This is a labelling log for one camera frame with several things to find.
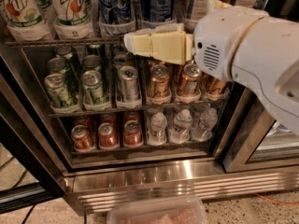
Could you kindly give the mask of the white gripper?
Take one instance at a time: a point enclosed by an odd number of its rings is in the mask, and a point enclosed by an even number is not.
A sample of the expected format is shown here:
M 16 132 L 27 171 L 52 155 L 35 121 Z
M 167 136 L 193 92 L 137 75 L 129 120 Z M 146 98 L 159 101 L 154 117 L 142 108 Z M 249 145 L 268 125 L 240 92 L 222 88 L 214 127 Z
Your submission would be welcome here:
M 232 81 L 233 56 L 254 23 L 268 17 L 265 11 L 231 7 L 221 0 L 206 0 L 207 15 L 196 25 L 193 35 L 183 23 L 146 28 L 124 36 L 124 45 L 134 55 L 183 65 L 192 58 L 199 68 L 222 81 Z

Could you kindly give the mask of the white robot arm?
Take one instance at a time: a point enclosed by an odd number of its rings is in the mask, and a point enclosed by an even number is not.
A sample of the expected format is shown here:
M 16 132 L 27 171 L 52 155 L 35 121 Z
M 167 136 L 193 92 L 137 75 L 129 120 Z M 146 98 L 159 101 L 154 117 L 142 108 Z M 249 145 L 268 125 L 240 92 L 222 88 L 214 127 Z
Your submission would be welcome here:
M 299 134 L 299 23 L 240 6 L 212 9 L 190 35 L 181 23 L 124 36 L 134 55 L 194 60 L 201 71 L 253 91 L 268 113 Z

